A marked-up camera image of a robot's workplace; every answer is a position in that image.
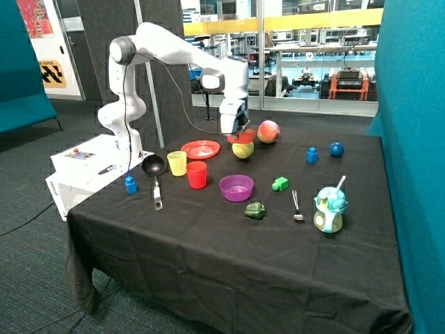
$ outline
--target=black tablecloth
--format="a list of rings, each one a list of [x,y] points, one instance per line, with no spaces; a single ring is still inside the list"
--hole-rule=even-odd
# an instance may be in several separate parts
[[[157,154],[168,165],[168,152],[198,139],[221,144],[204,160],[204,189],[167,171],[159,178],[164,208],[155,211],[153,180],[139,166],[132,171],[138,193],[129,195],[121,178],[69,212],[65,278],[85,311],[98,307],[97,268],[127,291],[224,333],[410,332],[380,138],[282,128],[275,144],[256,139],[254,154],[239,160],[225,137],[193,132]],[[342,158],[329,154],[334,141],[344,144]],[[311,146],[315,164],[306,161]],[[231,174],[255,181],[249,200],[223,198],[218,183]],[[325,234],[312,222],[314,198],[342,175],[343,228]],[[273,191],[280,176],[290,187]],[[292,189],[305,223],[293,220]],[[256,201],[267,209],[262,220],[244,214]]]

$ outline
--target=red cup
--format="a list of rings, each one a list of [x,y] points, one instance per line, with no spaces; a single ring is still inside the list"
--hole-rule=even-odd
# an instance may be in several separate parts
[[[202,161],[190,162],[186,166],[188,182],[193,189],[202,189],[206,186],[207,164]]]

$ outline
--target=yellow railing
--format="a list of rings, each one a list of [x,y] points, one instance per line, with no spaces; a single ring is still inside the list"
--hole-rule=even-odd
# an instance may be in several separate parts
[[[266,17],[264,30],[282,29],[317,29],[344,26],[374,26],[382,21],[383,9],[340,10],[331,13],[306,15],[289,15],[281,17]],[[184,35],[218,35],[221,33],[245,33],[258,31],[258,18],[233,19],[219,22],[187,23],[184,25]]]

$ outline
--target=black ladle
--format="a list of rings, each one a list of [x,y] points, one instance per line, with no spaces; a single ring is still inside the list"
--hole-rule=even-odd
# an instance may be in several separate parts
[[[165,162],[159,155],[149,155],[142,162],[142,169],[147,176],[154,179],[154,209],[162,209],[161,189],[159,188],[158,176],[164,171]]]

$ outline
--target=pen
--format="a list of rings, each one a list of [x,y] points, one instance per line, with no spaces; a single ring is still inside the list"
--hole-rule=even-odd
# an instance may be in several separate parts
[[[101,170],[100,172],[98,172],[99,175],[108,173],[110,170],[113,170],[114,168],[116,168],[116,165],[110,165],[107,168]]]

